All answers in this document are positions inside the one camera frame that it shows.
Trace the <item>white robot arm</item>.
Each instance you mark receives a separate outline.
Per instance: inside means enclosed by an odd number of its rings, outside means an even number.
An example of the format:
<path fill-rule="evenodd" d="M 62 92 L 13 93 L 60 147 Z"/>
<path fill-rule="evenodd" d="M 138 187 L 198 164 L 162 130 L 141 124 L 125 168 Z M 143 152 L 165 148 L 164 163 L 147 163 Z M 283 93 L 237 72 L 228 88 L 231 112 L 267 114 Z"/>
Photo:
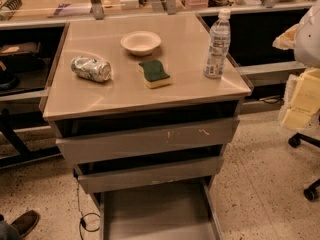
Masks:
<path fill-rule="evenodd" d="M 280 113 L 283 127 L 304 128 L 320 110 L 320 0 L 278 36 L 273 47 L 292 50 L 295 61 L 304 68 L 298 76 L 289 77 Z"/>

